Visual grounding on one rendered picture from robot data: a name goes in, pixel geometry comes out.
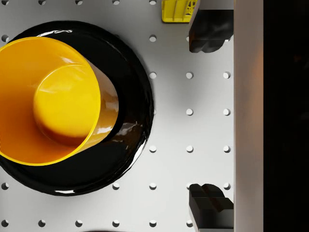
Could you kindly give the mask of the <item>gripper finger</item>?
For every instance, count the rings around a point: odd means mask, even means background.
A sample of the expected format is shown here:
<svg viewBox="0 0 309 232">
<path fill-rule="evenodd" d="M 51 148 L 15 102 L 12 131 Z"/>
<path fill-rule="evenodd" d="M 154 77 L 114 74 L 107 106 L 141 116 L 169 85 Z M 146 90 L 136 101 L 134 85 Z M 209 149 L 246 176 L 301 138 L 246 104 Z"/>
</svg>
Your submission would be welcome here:
<svg viewBox="0 0 309 232">
<path fill-rule="evenodd" d="M 234 204 L 213 184 L 191 184 L 189 213 L 195 232 L 234 232 Z"/>
<path fill-rule="evenodd" d="M 189 23 L 189 51 L 212 53 L 234 34 L 234 0 L 197 0 Z"/>
</svg>

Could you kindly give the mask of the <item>yellow bowl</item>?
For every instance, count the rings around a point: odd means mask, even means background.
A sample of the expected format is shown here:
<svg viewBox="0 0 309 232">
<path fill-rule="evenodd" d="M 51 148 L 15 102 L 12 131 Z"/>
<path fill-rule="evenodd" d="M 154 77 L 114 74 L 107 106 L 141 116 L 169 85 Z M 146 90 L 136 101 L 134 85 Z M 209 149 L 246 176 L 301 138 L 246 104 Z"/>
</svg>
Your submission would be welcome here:
<svg viewBox="0 0 309 232">
<path fill-rule="evenodd" d="M 119 100 L 111 80 L 73 47 L 26 37 L 0 48 L 0 156 L 63 161 L 105 139 Z"/>
</svg>

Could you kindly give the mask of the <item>yellow basket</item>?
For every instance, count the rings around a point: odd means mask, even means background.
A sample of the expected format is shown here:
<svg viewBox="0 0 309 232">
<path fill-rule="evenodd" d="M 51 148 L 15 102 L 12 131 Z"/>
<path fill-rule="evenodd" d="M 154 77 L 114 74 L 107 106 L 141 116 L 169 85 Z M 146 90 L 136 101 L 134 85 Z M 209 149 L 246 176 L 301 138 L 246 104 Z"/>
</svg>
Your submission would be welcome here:
<svg viewBox="0 0 309 232">
<path fill-rule="evenodd" d="M 189 23 L 198 0 L 162 0 L 162 21 L 165 23 Z"/>
</svg>

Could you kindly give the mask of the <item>black plate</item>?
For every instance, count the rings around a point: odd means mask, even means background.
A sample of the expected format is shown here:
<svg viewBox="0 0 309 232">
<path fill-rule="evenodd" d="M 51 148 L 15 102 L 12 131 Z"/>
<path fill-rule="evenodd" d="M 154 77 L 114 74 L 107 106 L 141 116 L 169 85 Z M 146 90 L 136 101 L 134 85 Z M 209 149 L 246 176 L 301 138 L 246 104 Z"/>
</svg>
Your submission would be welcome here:
<svg viewBox="0 0 309 232">
<path fill-rule="evenodd" d="M 118 119 L 104 140 L 64 161 L 27 166 L 0 156 L 0 167 L 21 184 L 50 195 L 77 196 L 102 189 L 131 168 L 150 136 L 154 100 L 147 73 L 128 45 L 93 24 L 51 21 L 15 38 L 34 36 L 70 45 L 106 74 L 119 97 Z"/>
</svg>

